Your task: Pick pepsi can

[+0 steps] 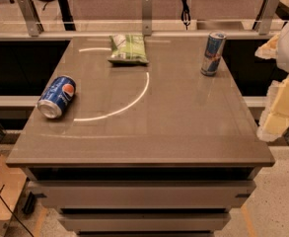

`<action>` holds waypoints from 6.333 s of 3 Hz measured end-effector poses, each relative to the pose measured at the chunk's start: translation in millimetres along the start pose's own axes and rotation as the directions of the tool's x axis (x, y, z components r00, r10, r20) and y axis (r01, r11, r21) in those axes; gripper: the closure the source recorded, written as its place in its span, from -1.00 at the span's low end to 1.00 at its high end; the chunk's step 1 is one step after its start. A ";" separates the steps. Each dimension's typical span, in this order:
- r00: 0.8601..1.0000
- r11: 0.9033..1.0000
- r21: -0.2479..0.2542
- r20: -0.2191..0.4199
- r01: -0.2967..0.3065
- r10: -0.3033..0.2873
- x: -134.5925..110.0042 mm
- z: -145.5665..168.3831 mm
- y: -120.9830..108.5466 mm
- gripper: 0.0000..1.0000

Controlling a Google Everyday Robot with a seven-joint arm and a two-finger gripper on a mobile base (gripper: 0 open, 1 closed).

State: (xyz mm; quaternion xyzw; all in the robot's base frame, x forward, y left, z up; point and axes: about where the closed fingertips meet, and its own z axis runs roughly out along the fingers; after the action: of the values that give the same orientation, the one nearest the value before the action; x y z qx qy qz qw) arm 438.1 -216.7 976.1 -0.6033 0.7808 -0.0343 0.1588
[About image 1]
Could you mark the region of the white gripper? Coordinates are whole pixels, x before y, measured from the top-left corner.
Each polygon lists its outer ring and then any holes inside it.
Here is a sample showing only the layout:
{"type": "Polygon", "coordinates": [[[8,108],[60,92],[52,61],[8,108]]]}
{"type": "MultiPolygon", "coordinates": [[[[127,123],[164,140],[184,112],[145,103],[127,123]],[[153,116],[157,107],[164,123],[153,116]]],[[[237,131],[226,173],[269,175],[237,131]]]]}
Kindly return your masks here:
{"type": "MultiPolygon", "coordinates": [[[[289,73],[289,22],[280,35],[273,36],[254,55],[262,59],[276,59],[277,66],[289,73]]],[[[281,82],[273,81],[269,86],[256,135],[262,141],[271,142],[281,137],[288,127],[289,75],[281,82]]]]}

